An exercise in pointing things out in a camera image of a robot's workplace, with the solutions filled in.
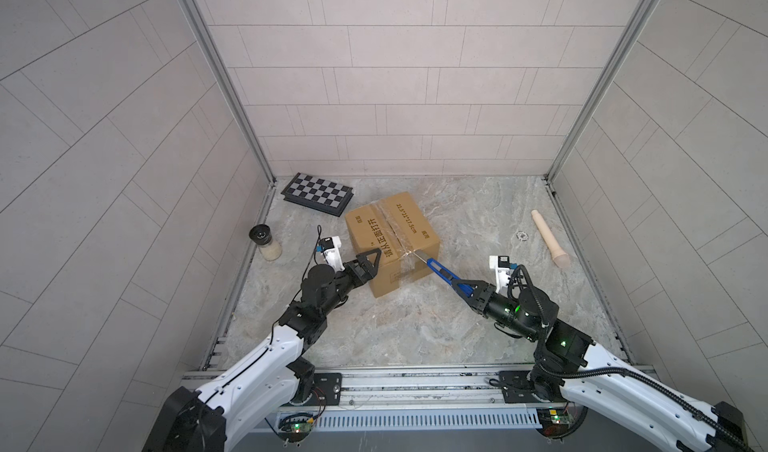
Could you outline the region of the brown cardboard express box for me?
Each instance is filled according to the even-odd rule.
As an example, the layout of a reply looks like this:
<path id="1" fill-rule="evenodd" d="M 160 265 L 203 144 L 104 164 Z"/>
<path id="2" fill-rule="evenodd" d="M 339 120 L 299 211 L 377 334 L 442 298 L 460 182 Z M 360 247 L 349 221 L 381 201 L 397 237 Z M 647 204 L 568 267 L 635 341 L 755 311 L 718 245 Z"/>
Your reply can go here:
<path id="1" fill-rule="evenodd" d="M 441 241 L 413 197 L 399 193 L 344 216 L 357 254 L 381 250 L 378 273 L 368 285 L 376 298 L 431 274 L 417 254 L 439 257 Z"/>

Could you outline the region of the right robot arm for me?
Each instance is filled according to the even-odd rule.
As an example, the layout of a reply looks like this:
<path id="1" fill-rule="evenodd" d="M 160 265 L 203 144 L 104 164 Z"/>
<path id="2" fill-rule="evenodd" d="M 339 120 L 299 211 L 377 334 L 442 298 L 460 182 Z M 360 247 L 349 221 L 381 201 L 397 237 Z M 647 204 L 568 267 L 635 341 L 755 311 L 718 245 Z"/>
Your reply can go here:
<path id="1" fill-rule="evenodd" d="M 535 345 L 521 390 L 543 402 L 570 402 L 598 412 L 665 451 L 747 451 L 739 409 L 675 391 L 558 317 L 559 307 L 525 275 L 518 295 L 484 281 L 449 279 L 456 294 L 503 332 Z"/>

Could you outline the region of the blue utility knife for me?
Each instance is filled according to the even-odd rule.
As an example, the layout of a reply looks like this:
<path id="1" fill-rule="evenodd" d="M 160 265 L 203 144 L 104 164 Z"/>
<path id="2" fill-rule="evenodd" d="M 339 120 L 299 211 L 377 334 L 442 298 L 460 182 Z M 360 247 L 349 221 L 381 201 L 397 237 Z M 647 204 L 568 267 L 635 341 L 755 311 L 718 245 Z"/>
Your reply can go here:
<path id="1" fill-rule="evenodd" d="M 424 262 L 426 266 L 438 275 L 444 282 L 451 286 L 451 288 L 461 297 L 469 298 L 472 296 L 472 288 L 465 283 L 463 279 L 460 279 L 452 271 L 440 264 L 436 259 L 432 258 L 423 251 L 415 251 L 414 255 Z"/>

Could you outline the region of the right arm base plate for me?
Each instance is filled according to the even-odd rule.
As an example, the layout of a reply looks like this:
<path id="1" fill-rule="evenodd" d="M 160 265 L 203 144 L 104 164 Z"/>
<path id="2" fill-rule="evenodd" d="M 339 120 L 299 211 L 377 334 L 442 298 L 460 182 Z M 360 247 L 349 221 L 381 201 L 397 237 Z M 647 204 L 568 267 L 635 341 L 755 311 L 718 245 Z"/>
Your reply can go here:
<path id="1" fill-rule="evenodd" d="M 491 377 L 488 384 L 501 391 L 505 404 L 565 402 L 558 390 L 550 388 L 549 382 L 535 382 L 529 375 L 529 371 L 502 370 Z"/>

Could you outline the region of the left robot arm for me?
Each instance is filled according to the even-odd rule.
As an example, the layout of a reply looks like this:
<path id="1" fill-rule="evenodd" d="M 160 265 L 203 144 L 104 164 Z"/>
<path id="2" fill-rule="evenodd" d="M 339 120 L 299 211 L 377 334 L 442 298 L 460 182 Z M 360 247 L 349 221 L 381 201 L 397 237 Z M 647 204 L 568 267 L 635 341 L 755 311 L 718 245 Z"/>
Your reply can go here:
<path id="1" fill-rule="evenodd" d="M 310 268 L 270 334 L 248 355 L 195 390 L 176 389 L 163 404 L 145 451 L 230 451 L 269 414 L 312 394 L 314 366 L 302 358 L 327 328 L 328 315 L 349 293 L 373 280 L 382 252 Z"/>

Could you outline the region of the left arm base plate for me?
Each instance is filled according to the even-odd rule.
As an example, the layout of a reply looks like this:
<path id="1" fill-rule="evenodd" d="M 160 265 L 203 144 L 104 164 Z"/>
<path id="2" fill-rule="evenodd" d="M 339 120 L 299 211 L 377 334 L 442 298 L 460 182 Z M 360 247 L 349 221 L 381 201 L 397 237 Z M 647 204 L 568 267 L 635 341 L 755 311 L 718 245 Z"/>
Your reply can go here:
<path id="1" fill-rule="evenodd" d="M 294 397 L 288 402 L 293 407 L 338 406 L 341 400 L 343 376 L 341 373 L 315 373 L 312 382 L 301 380 Z"/>

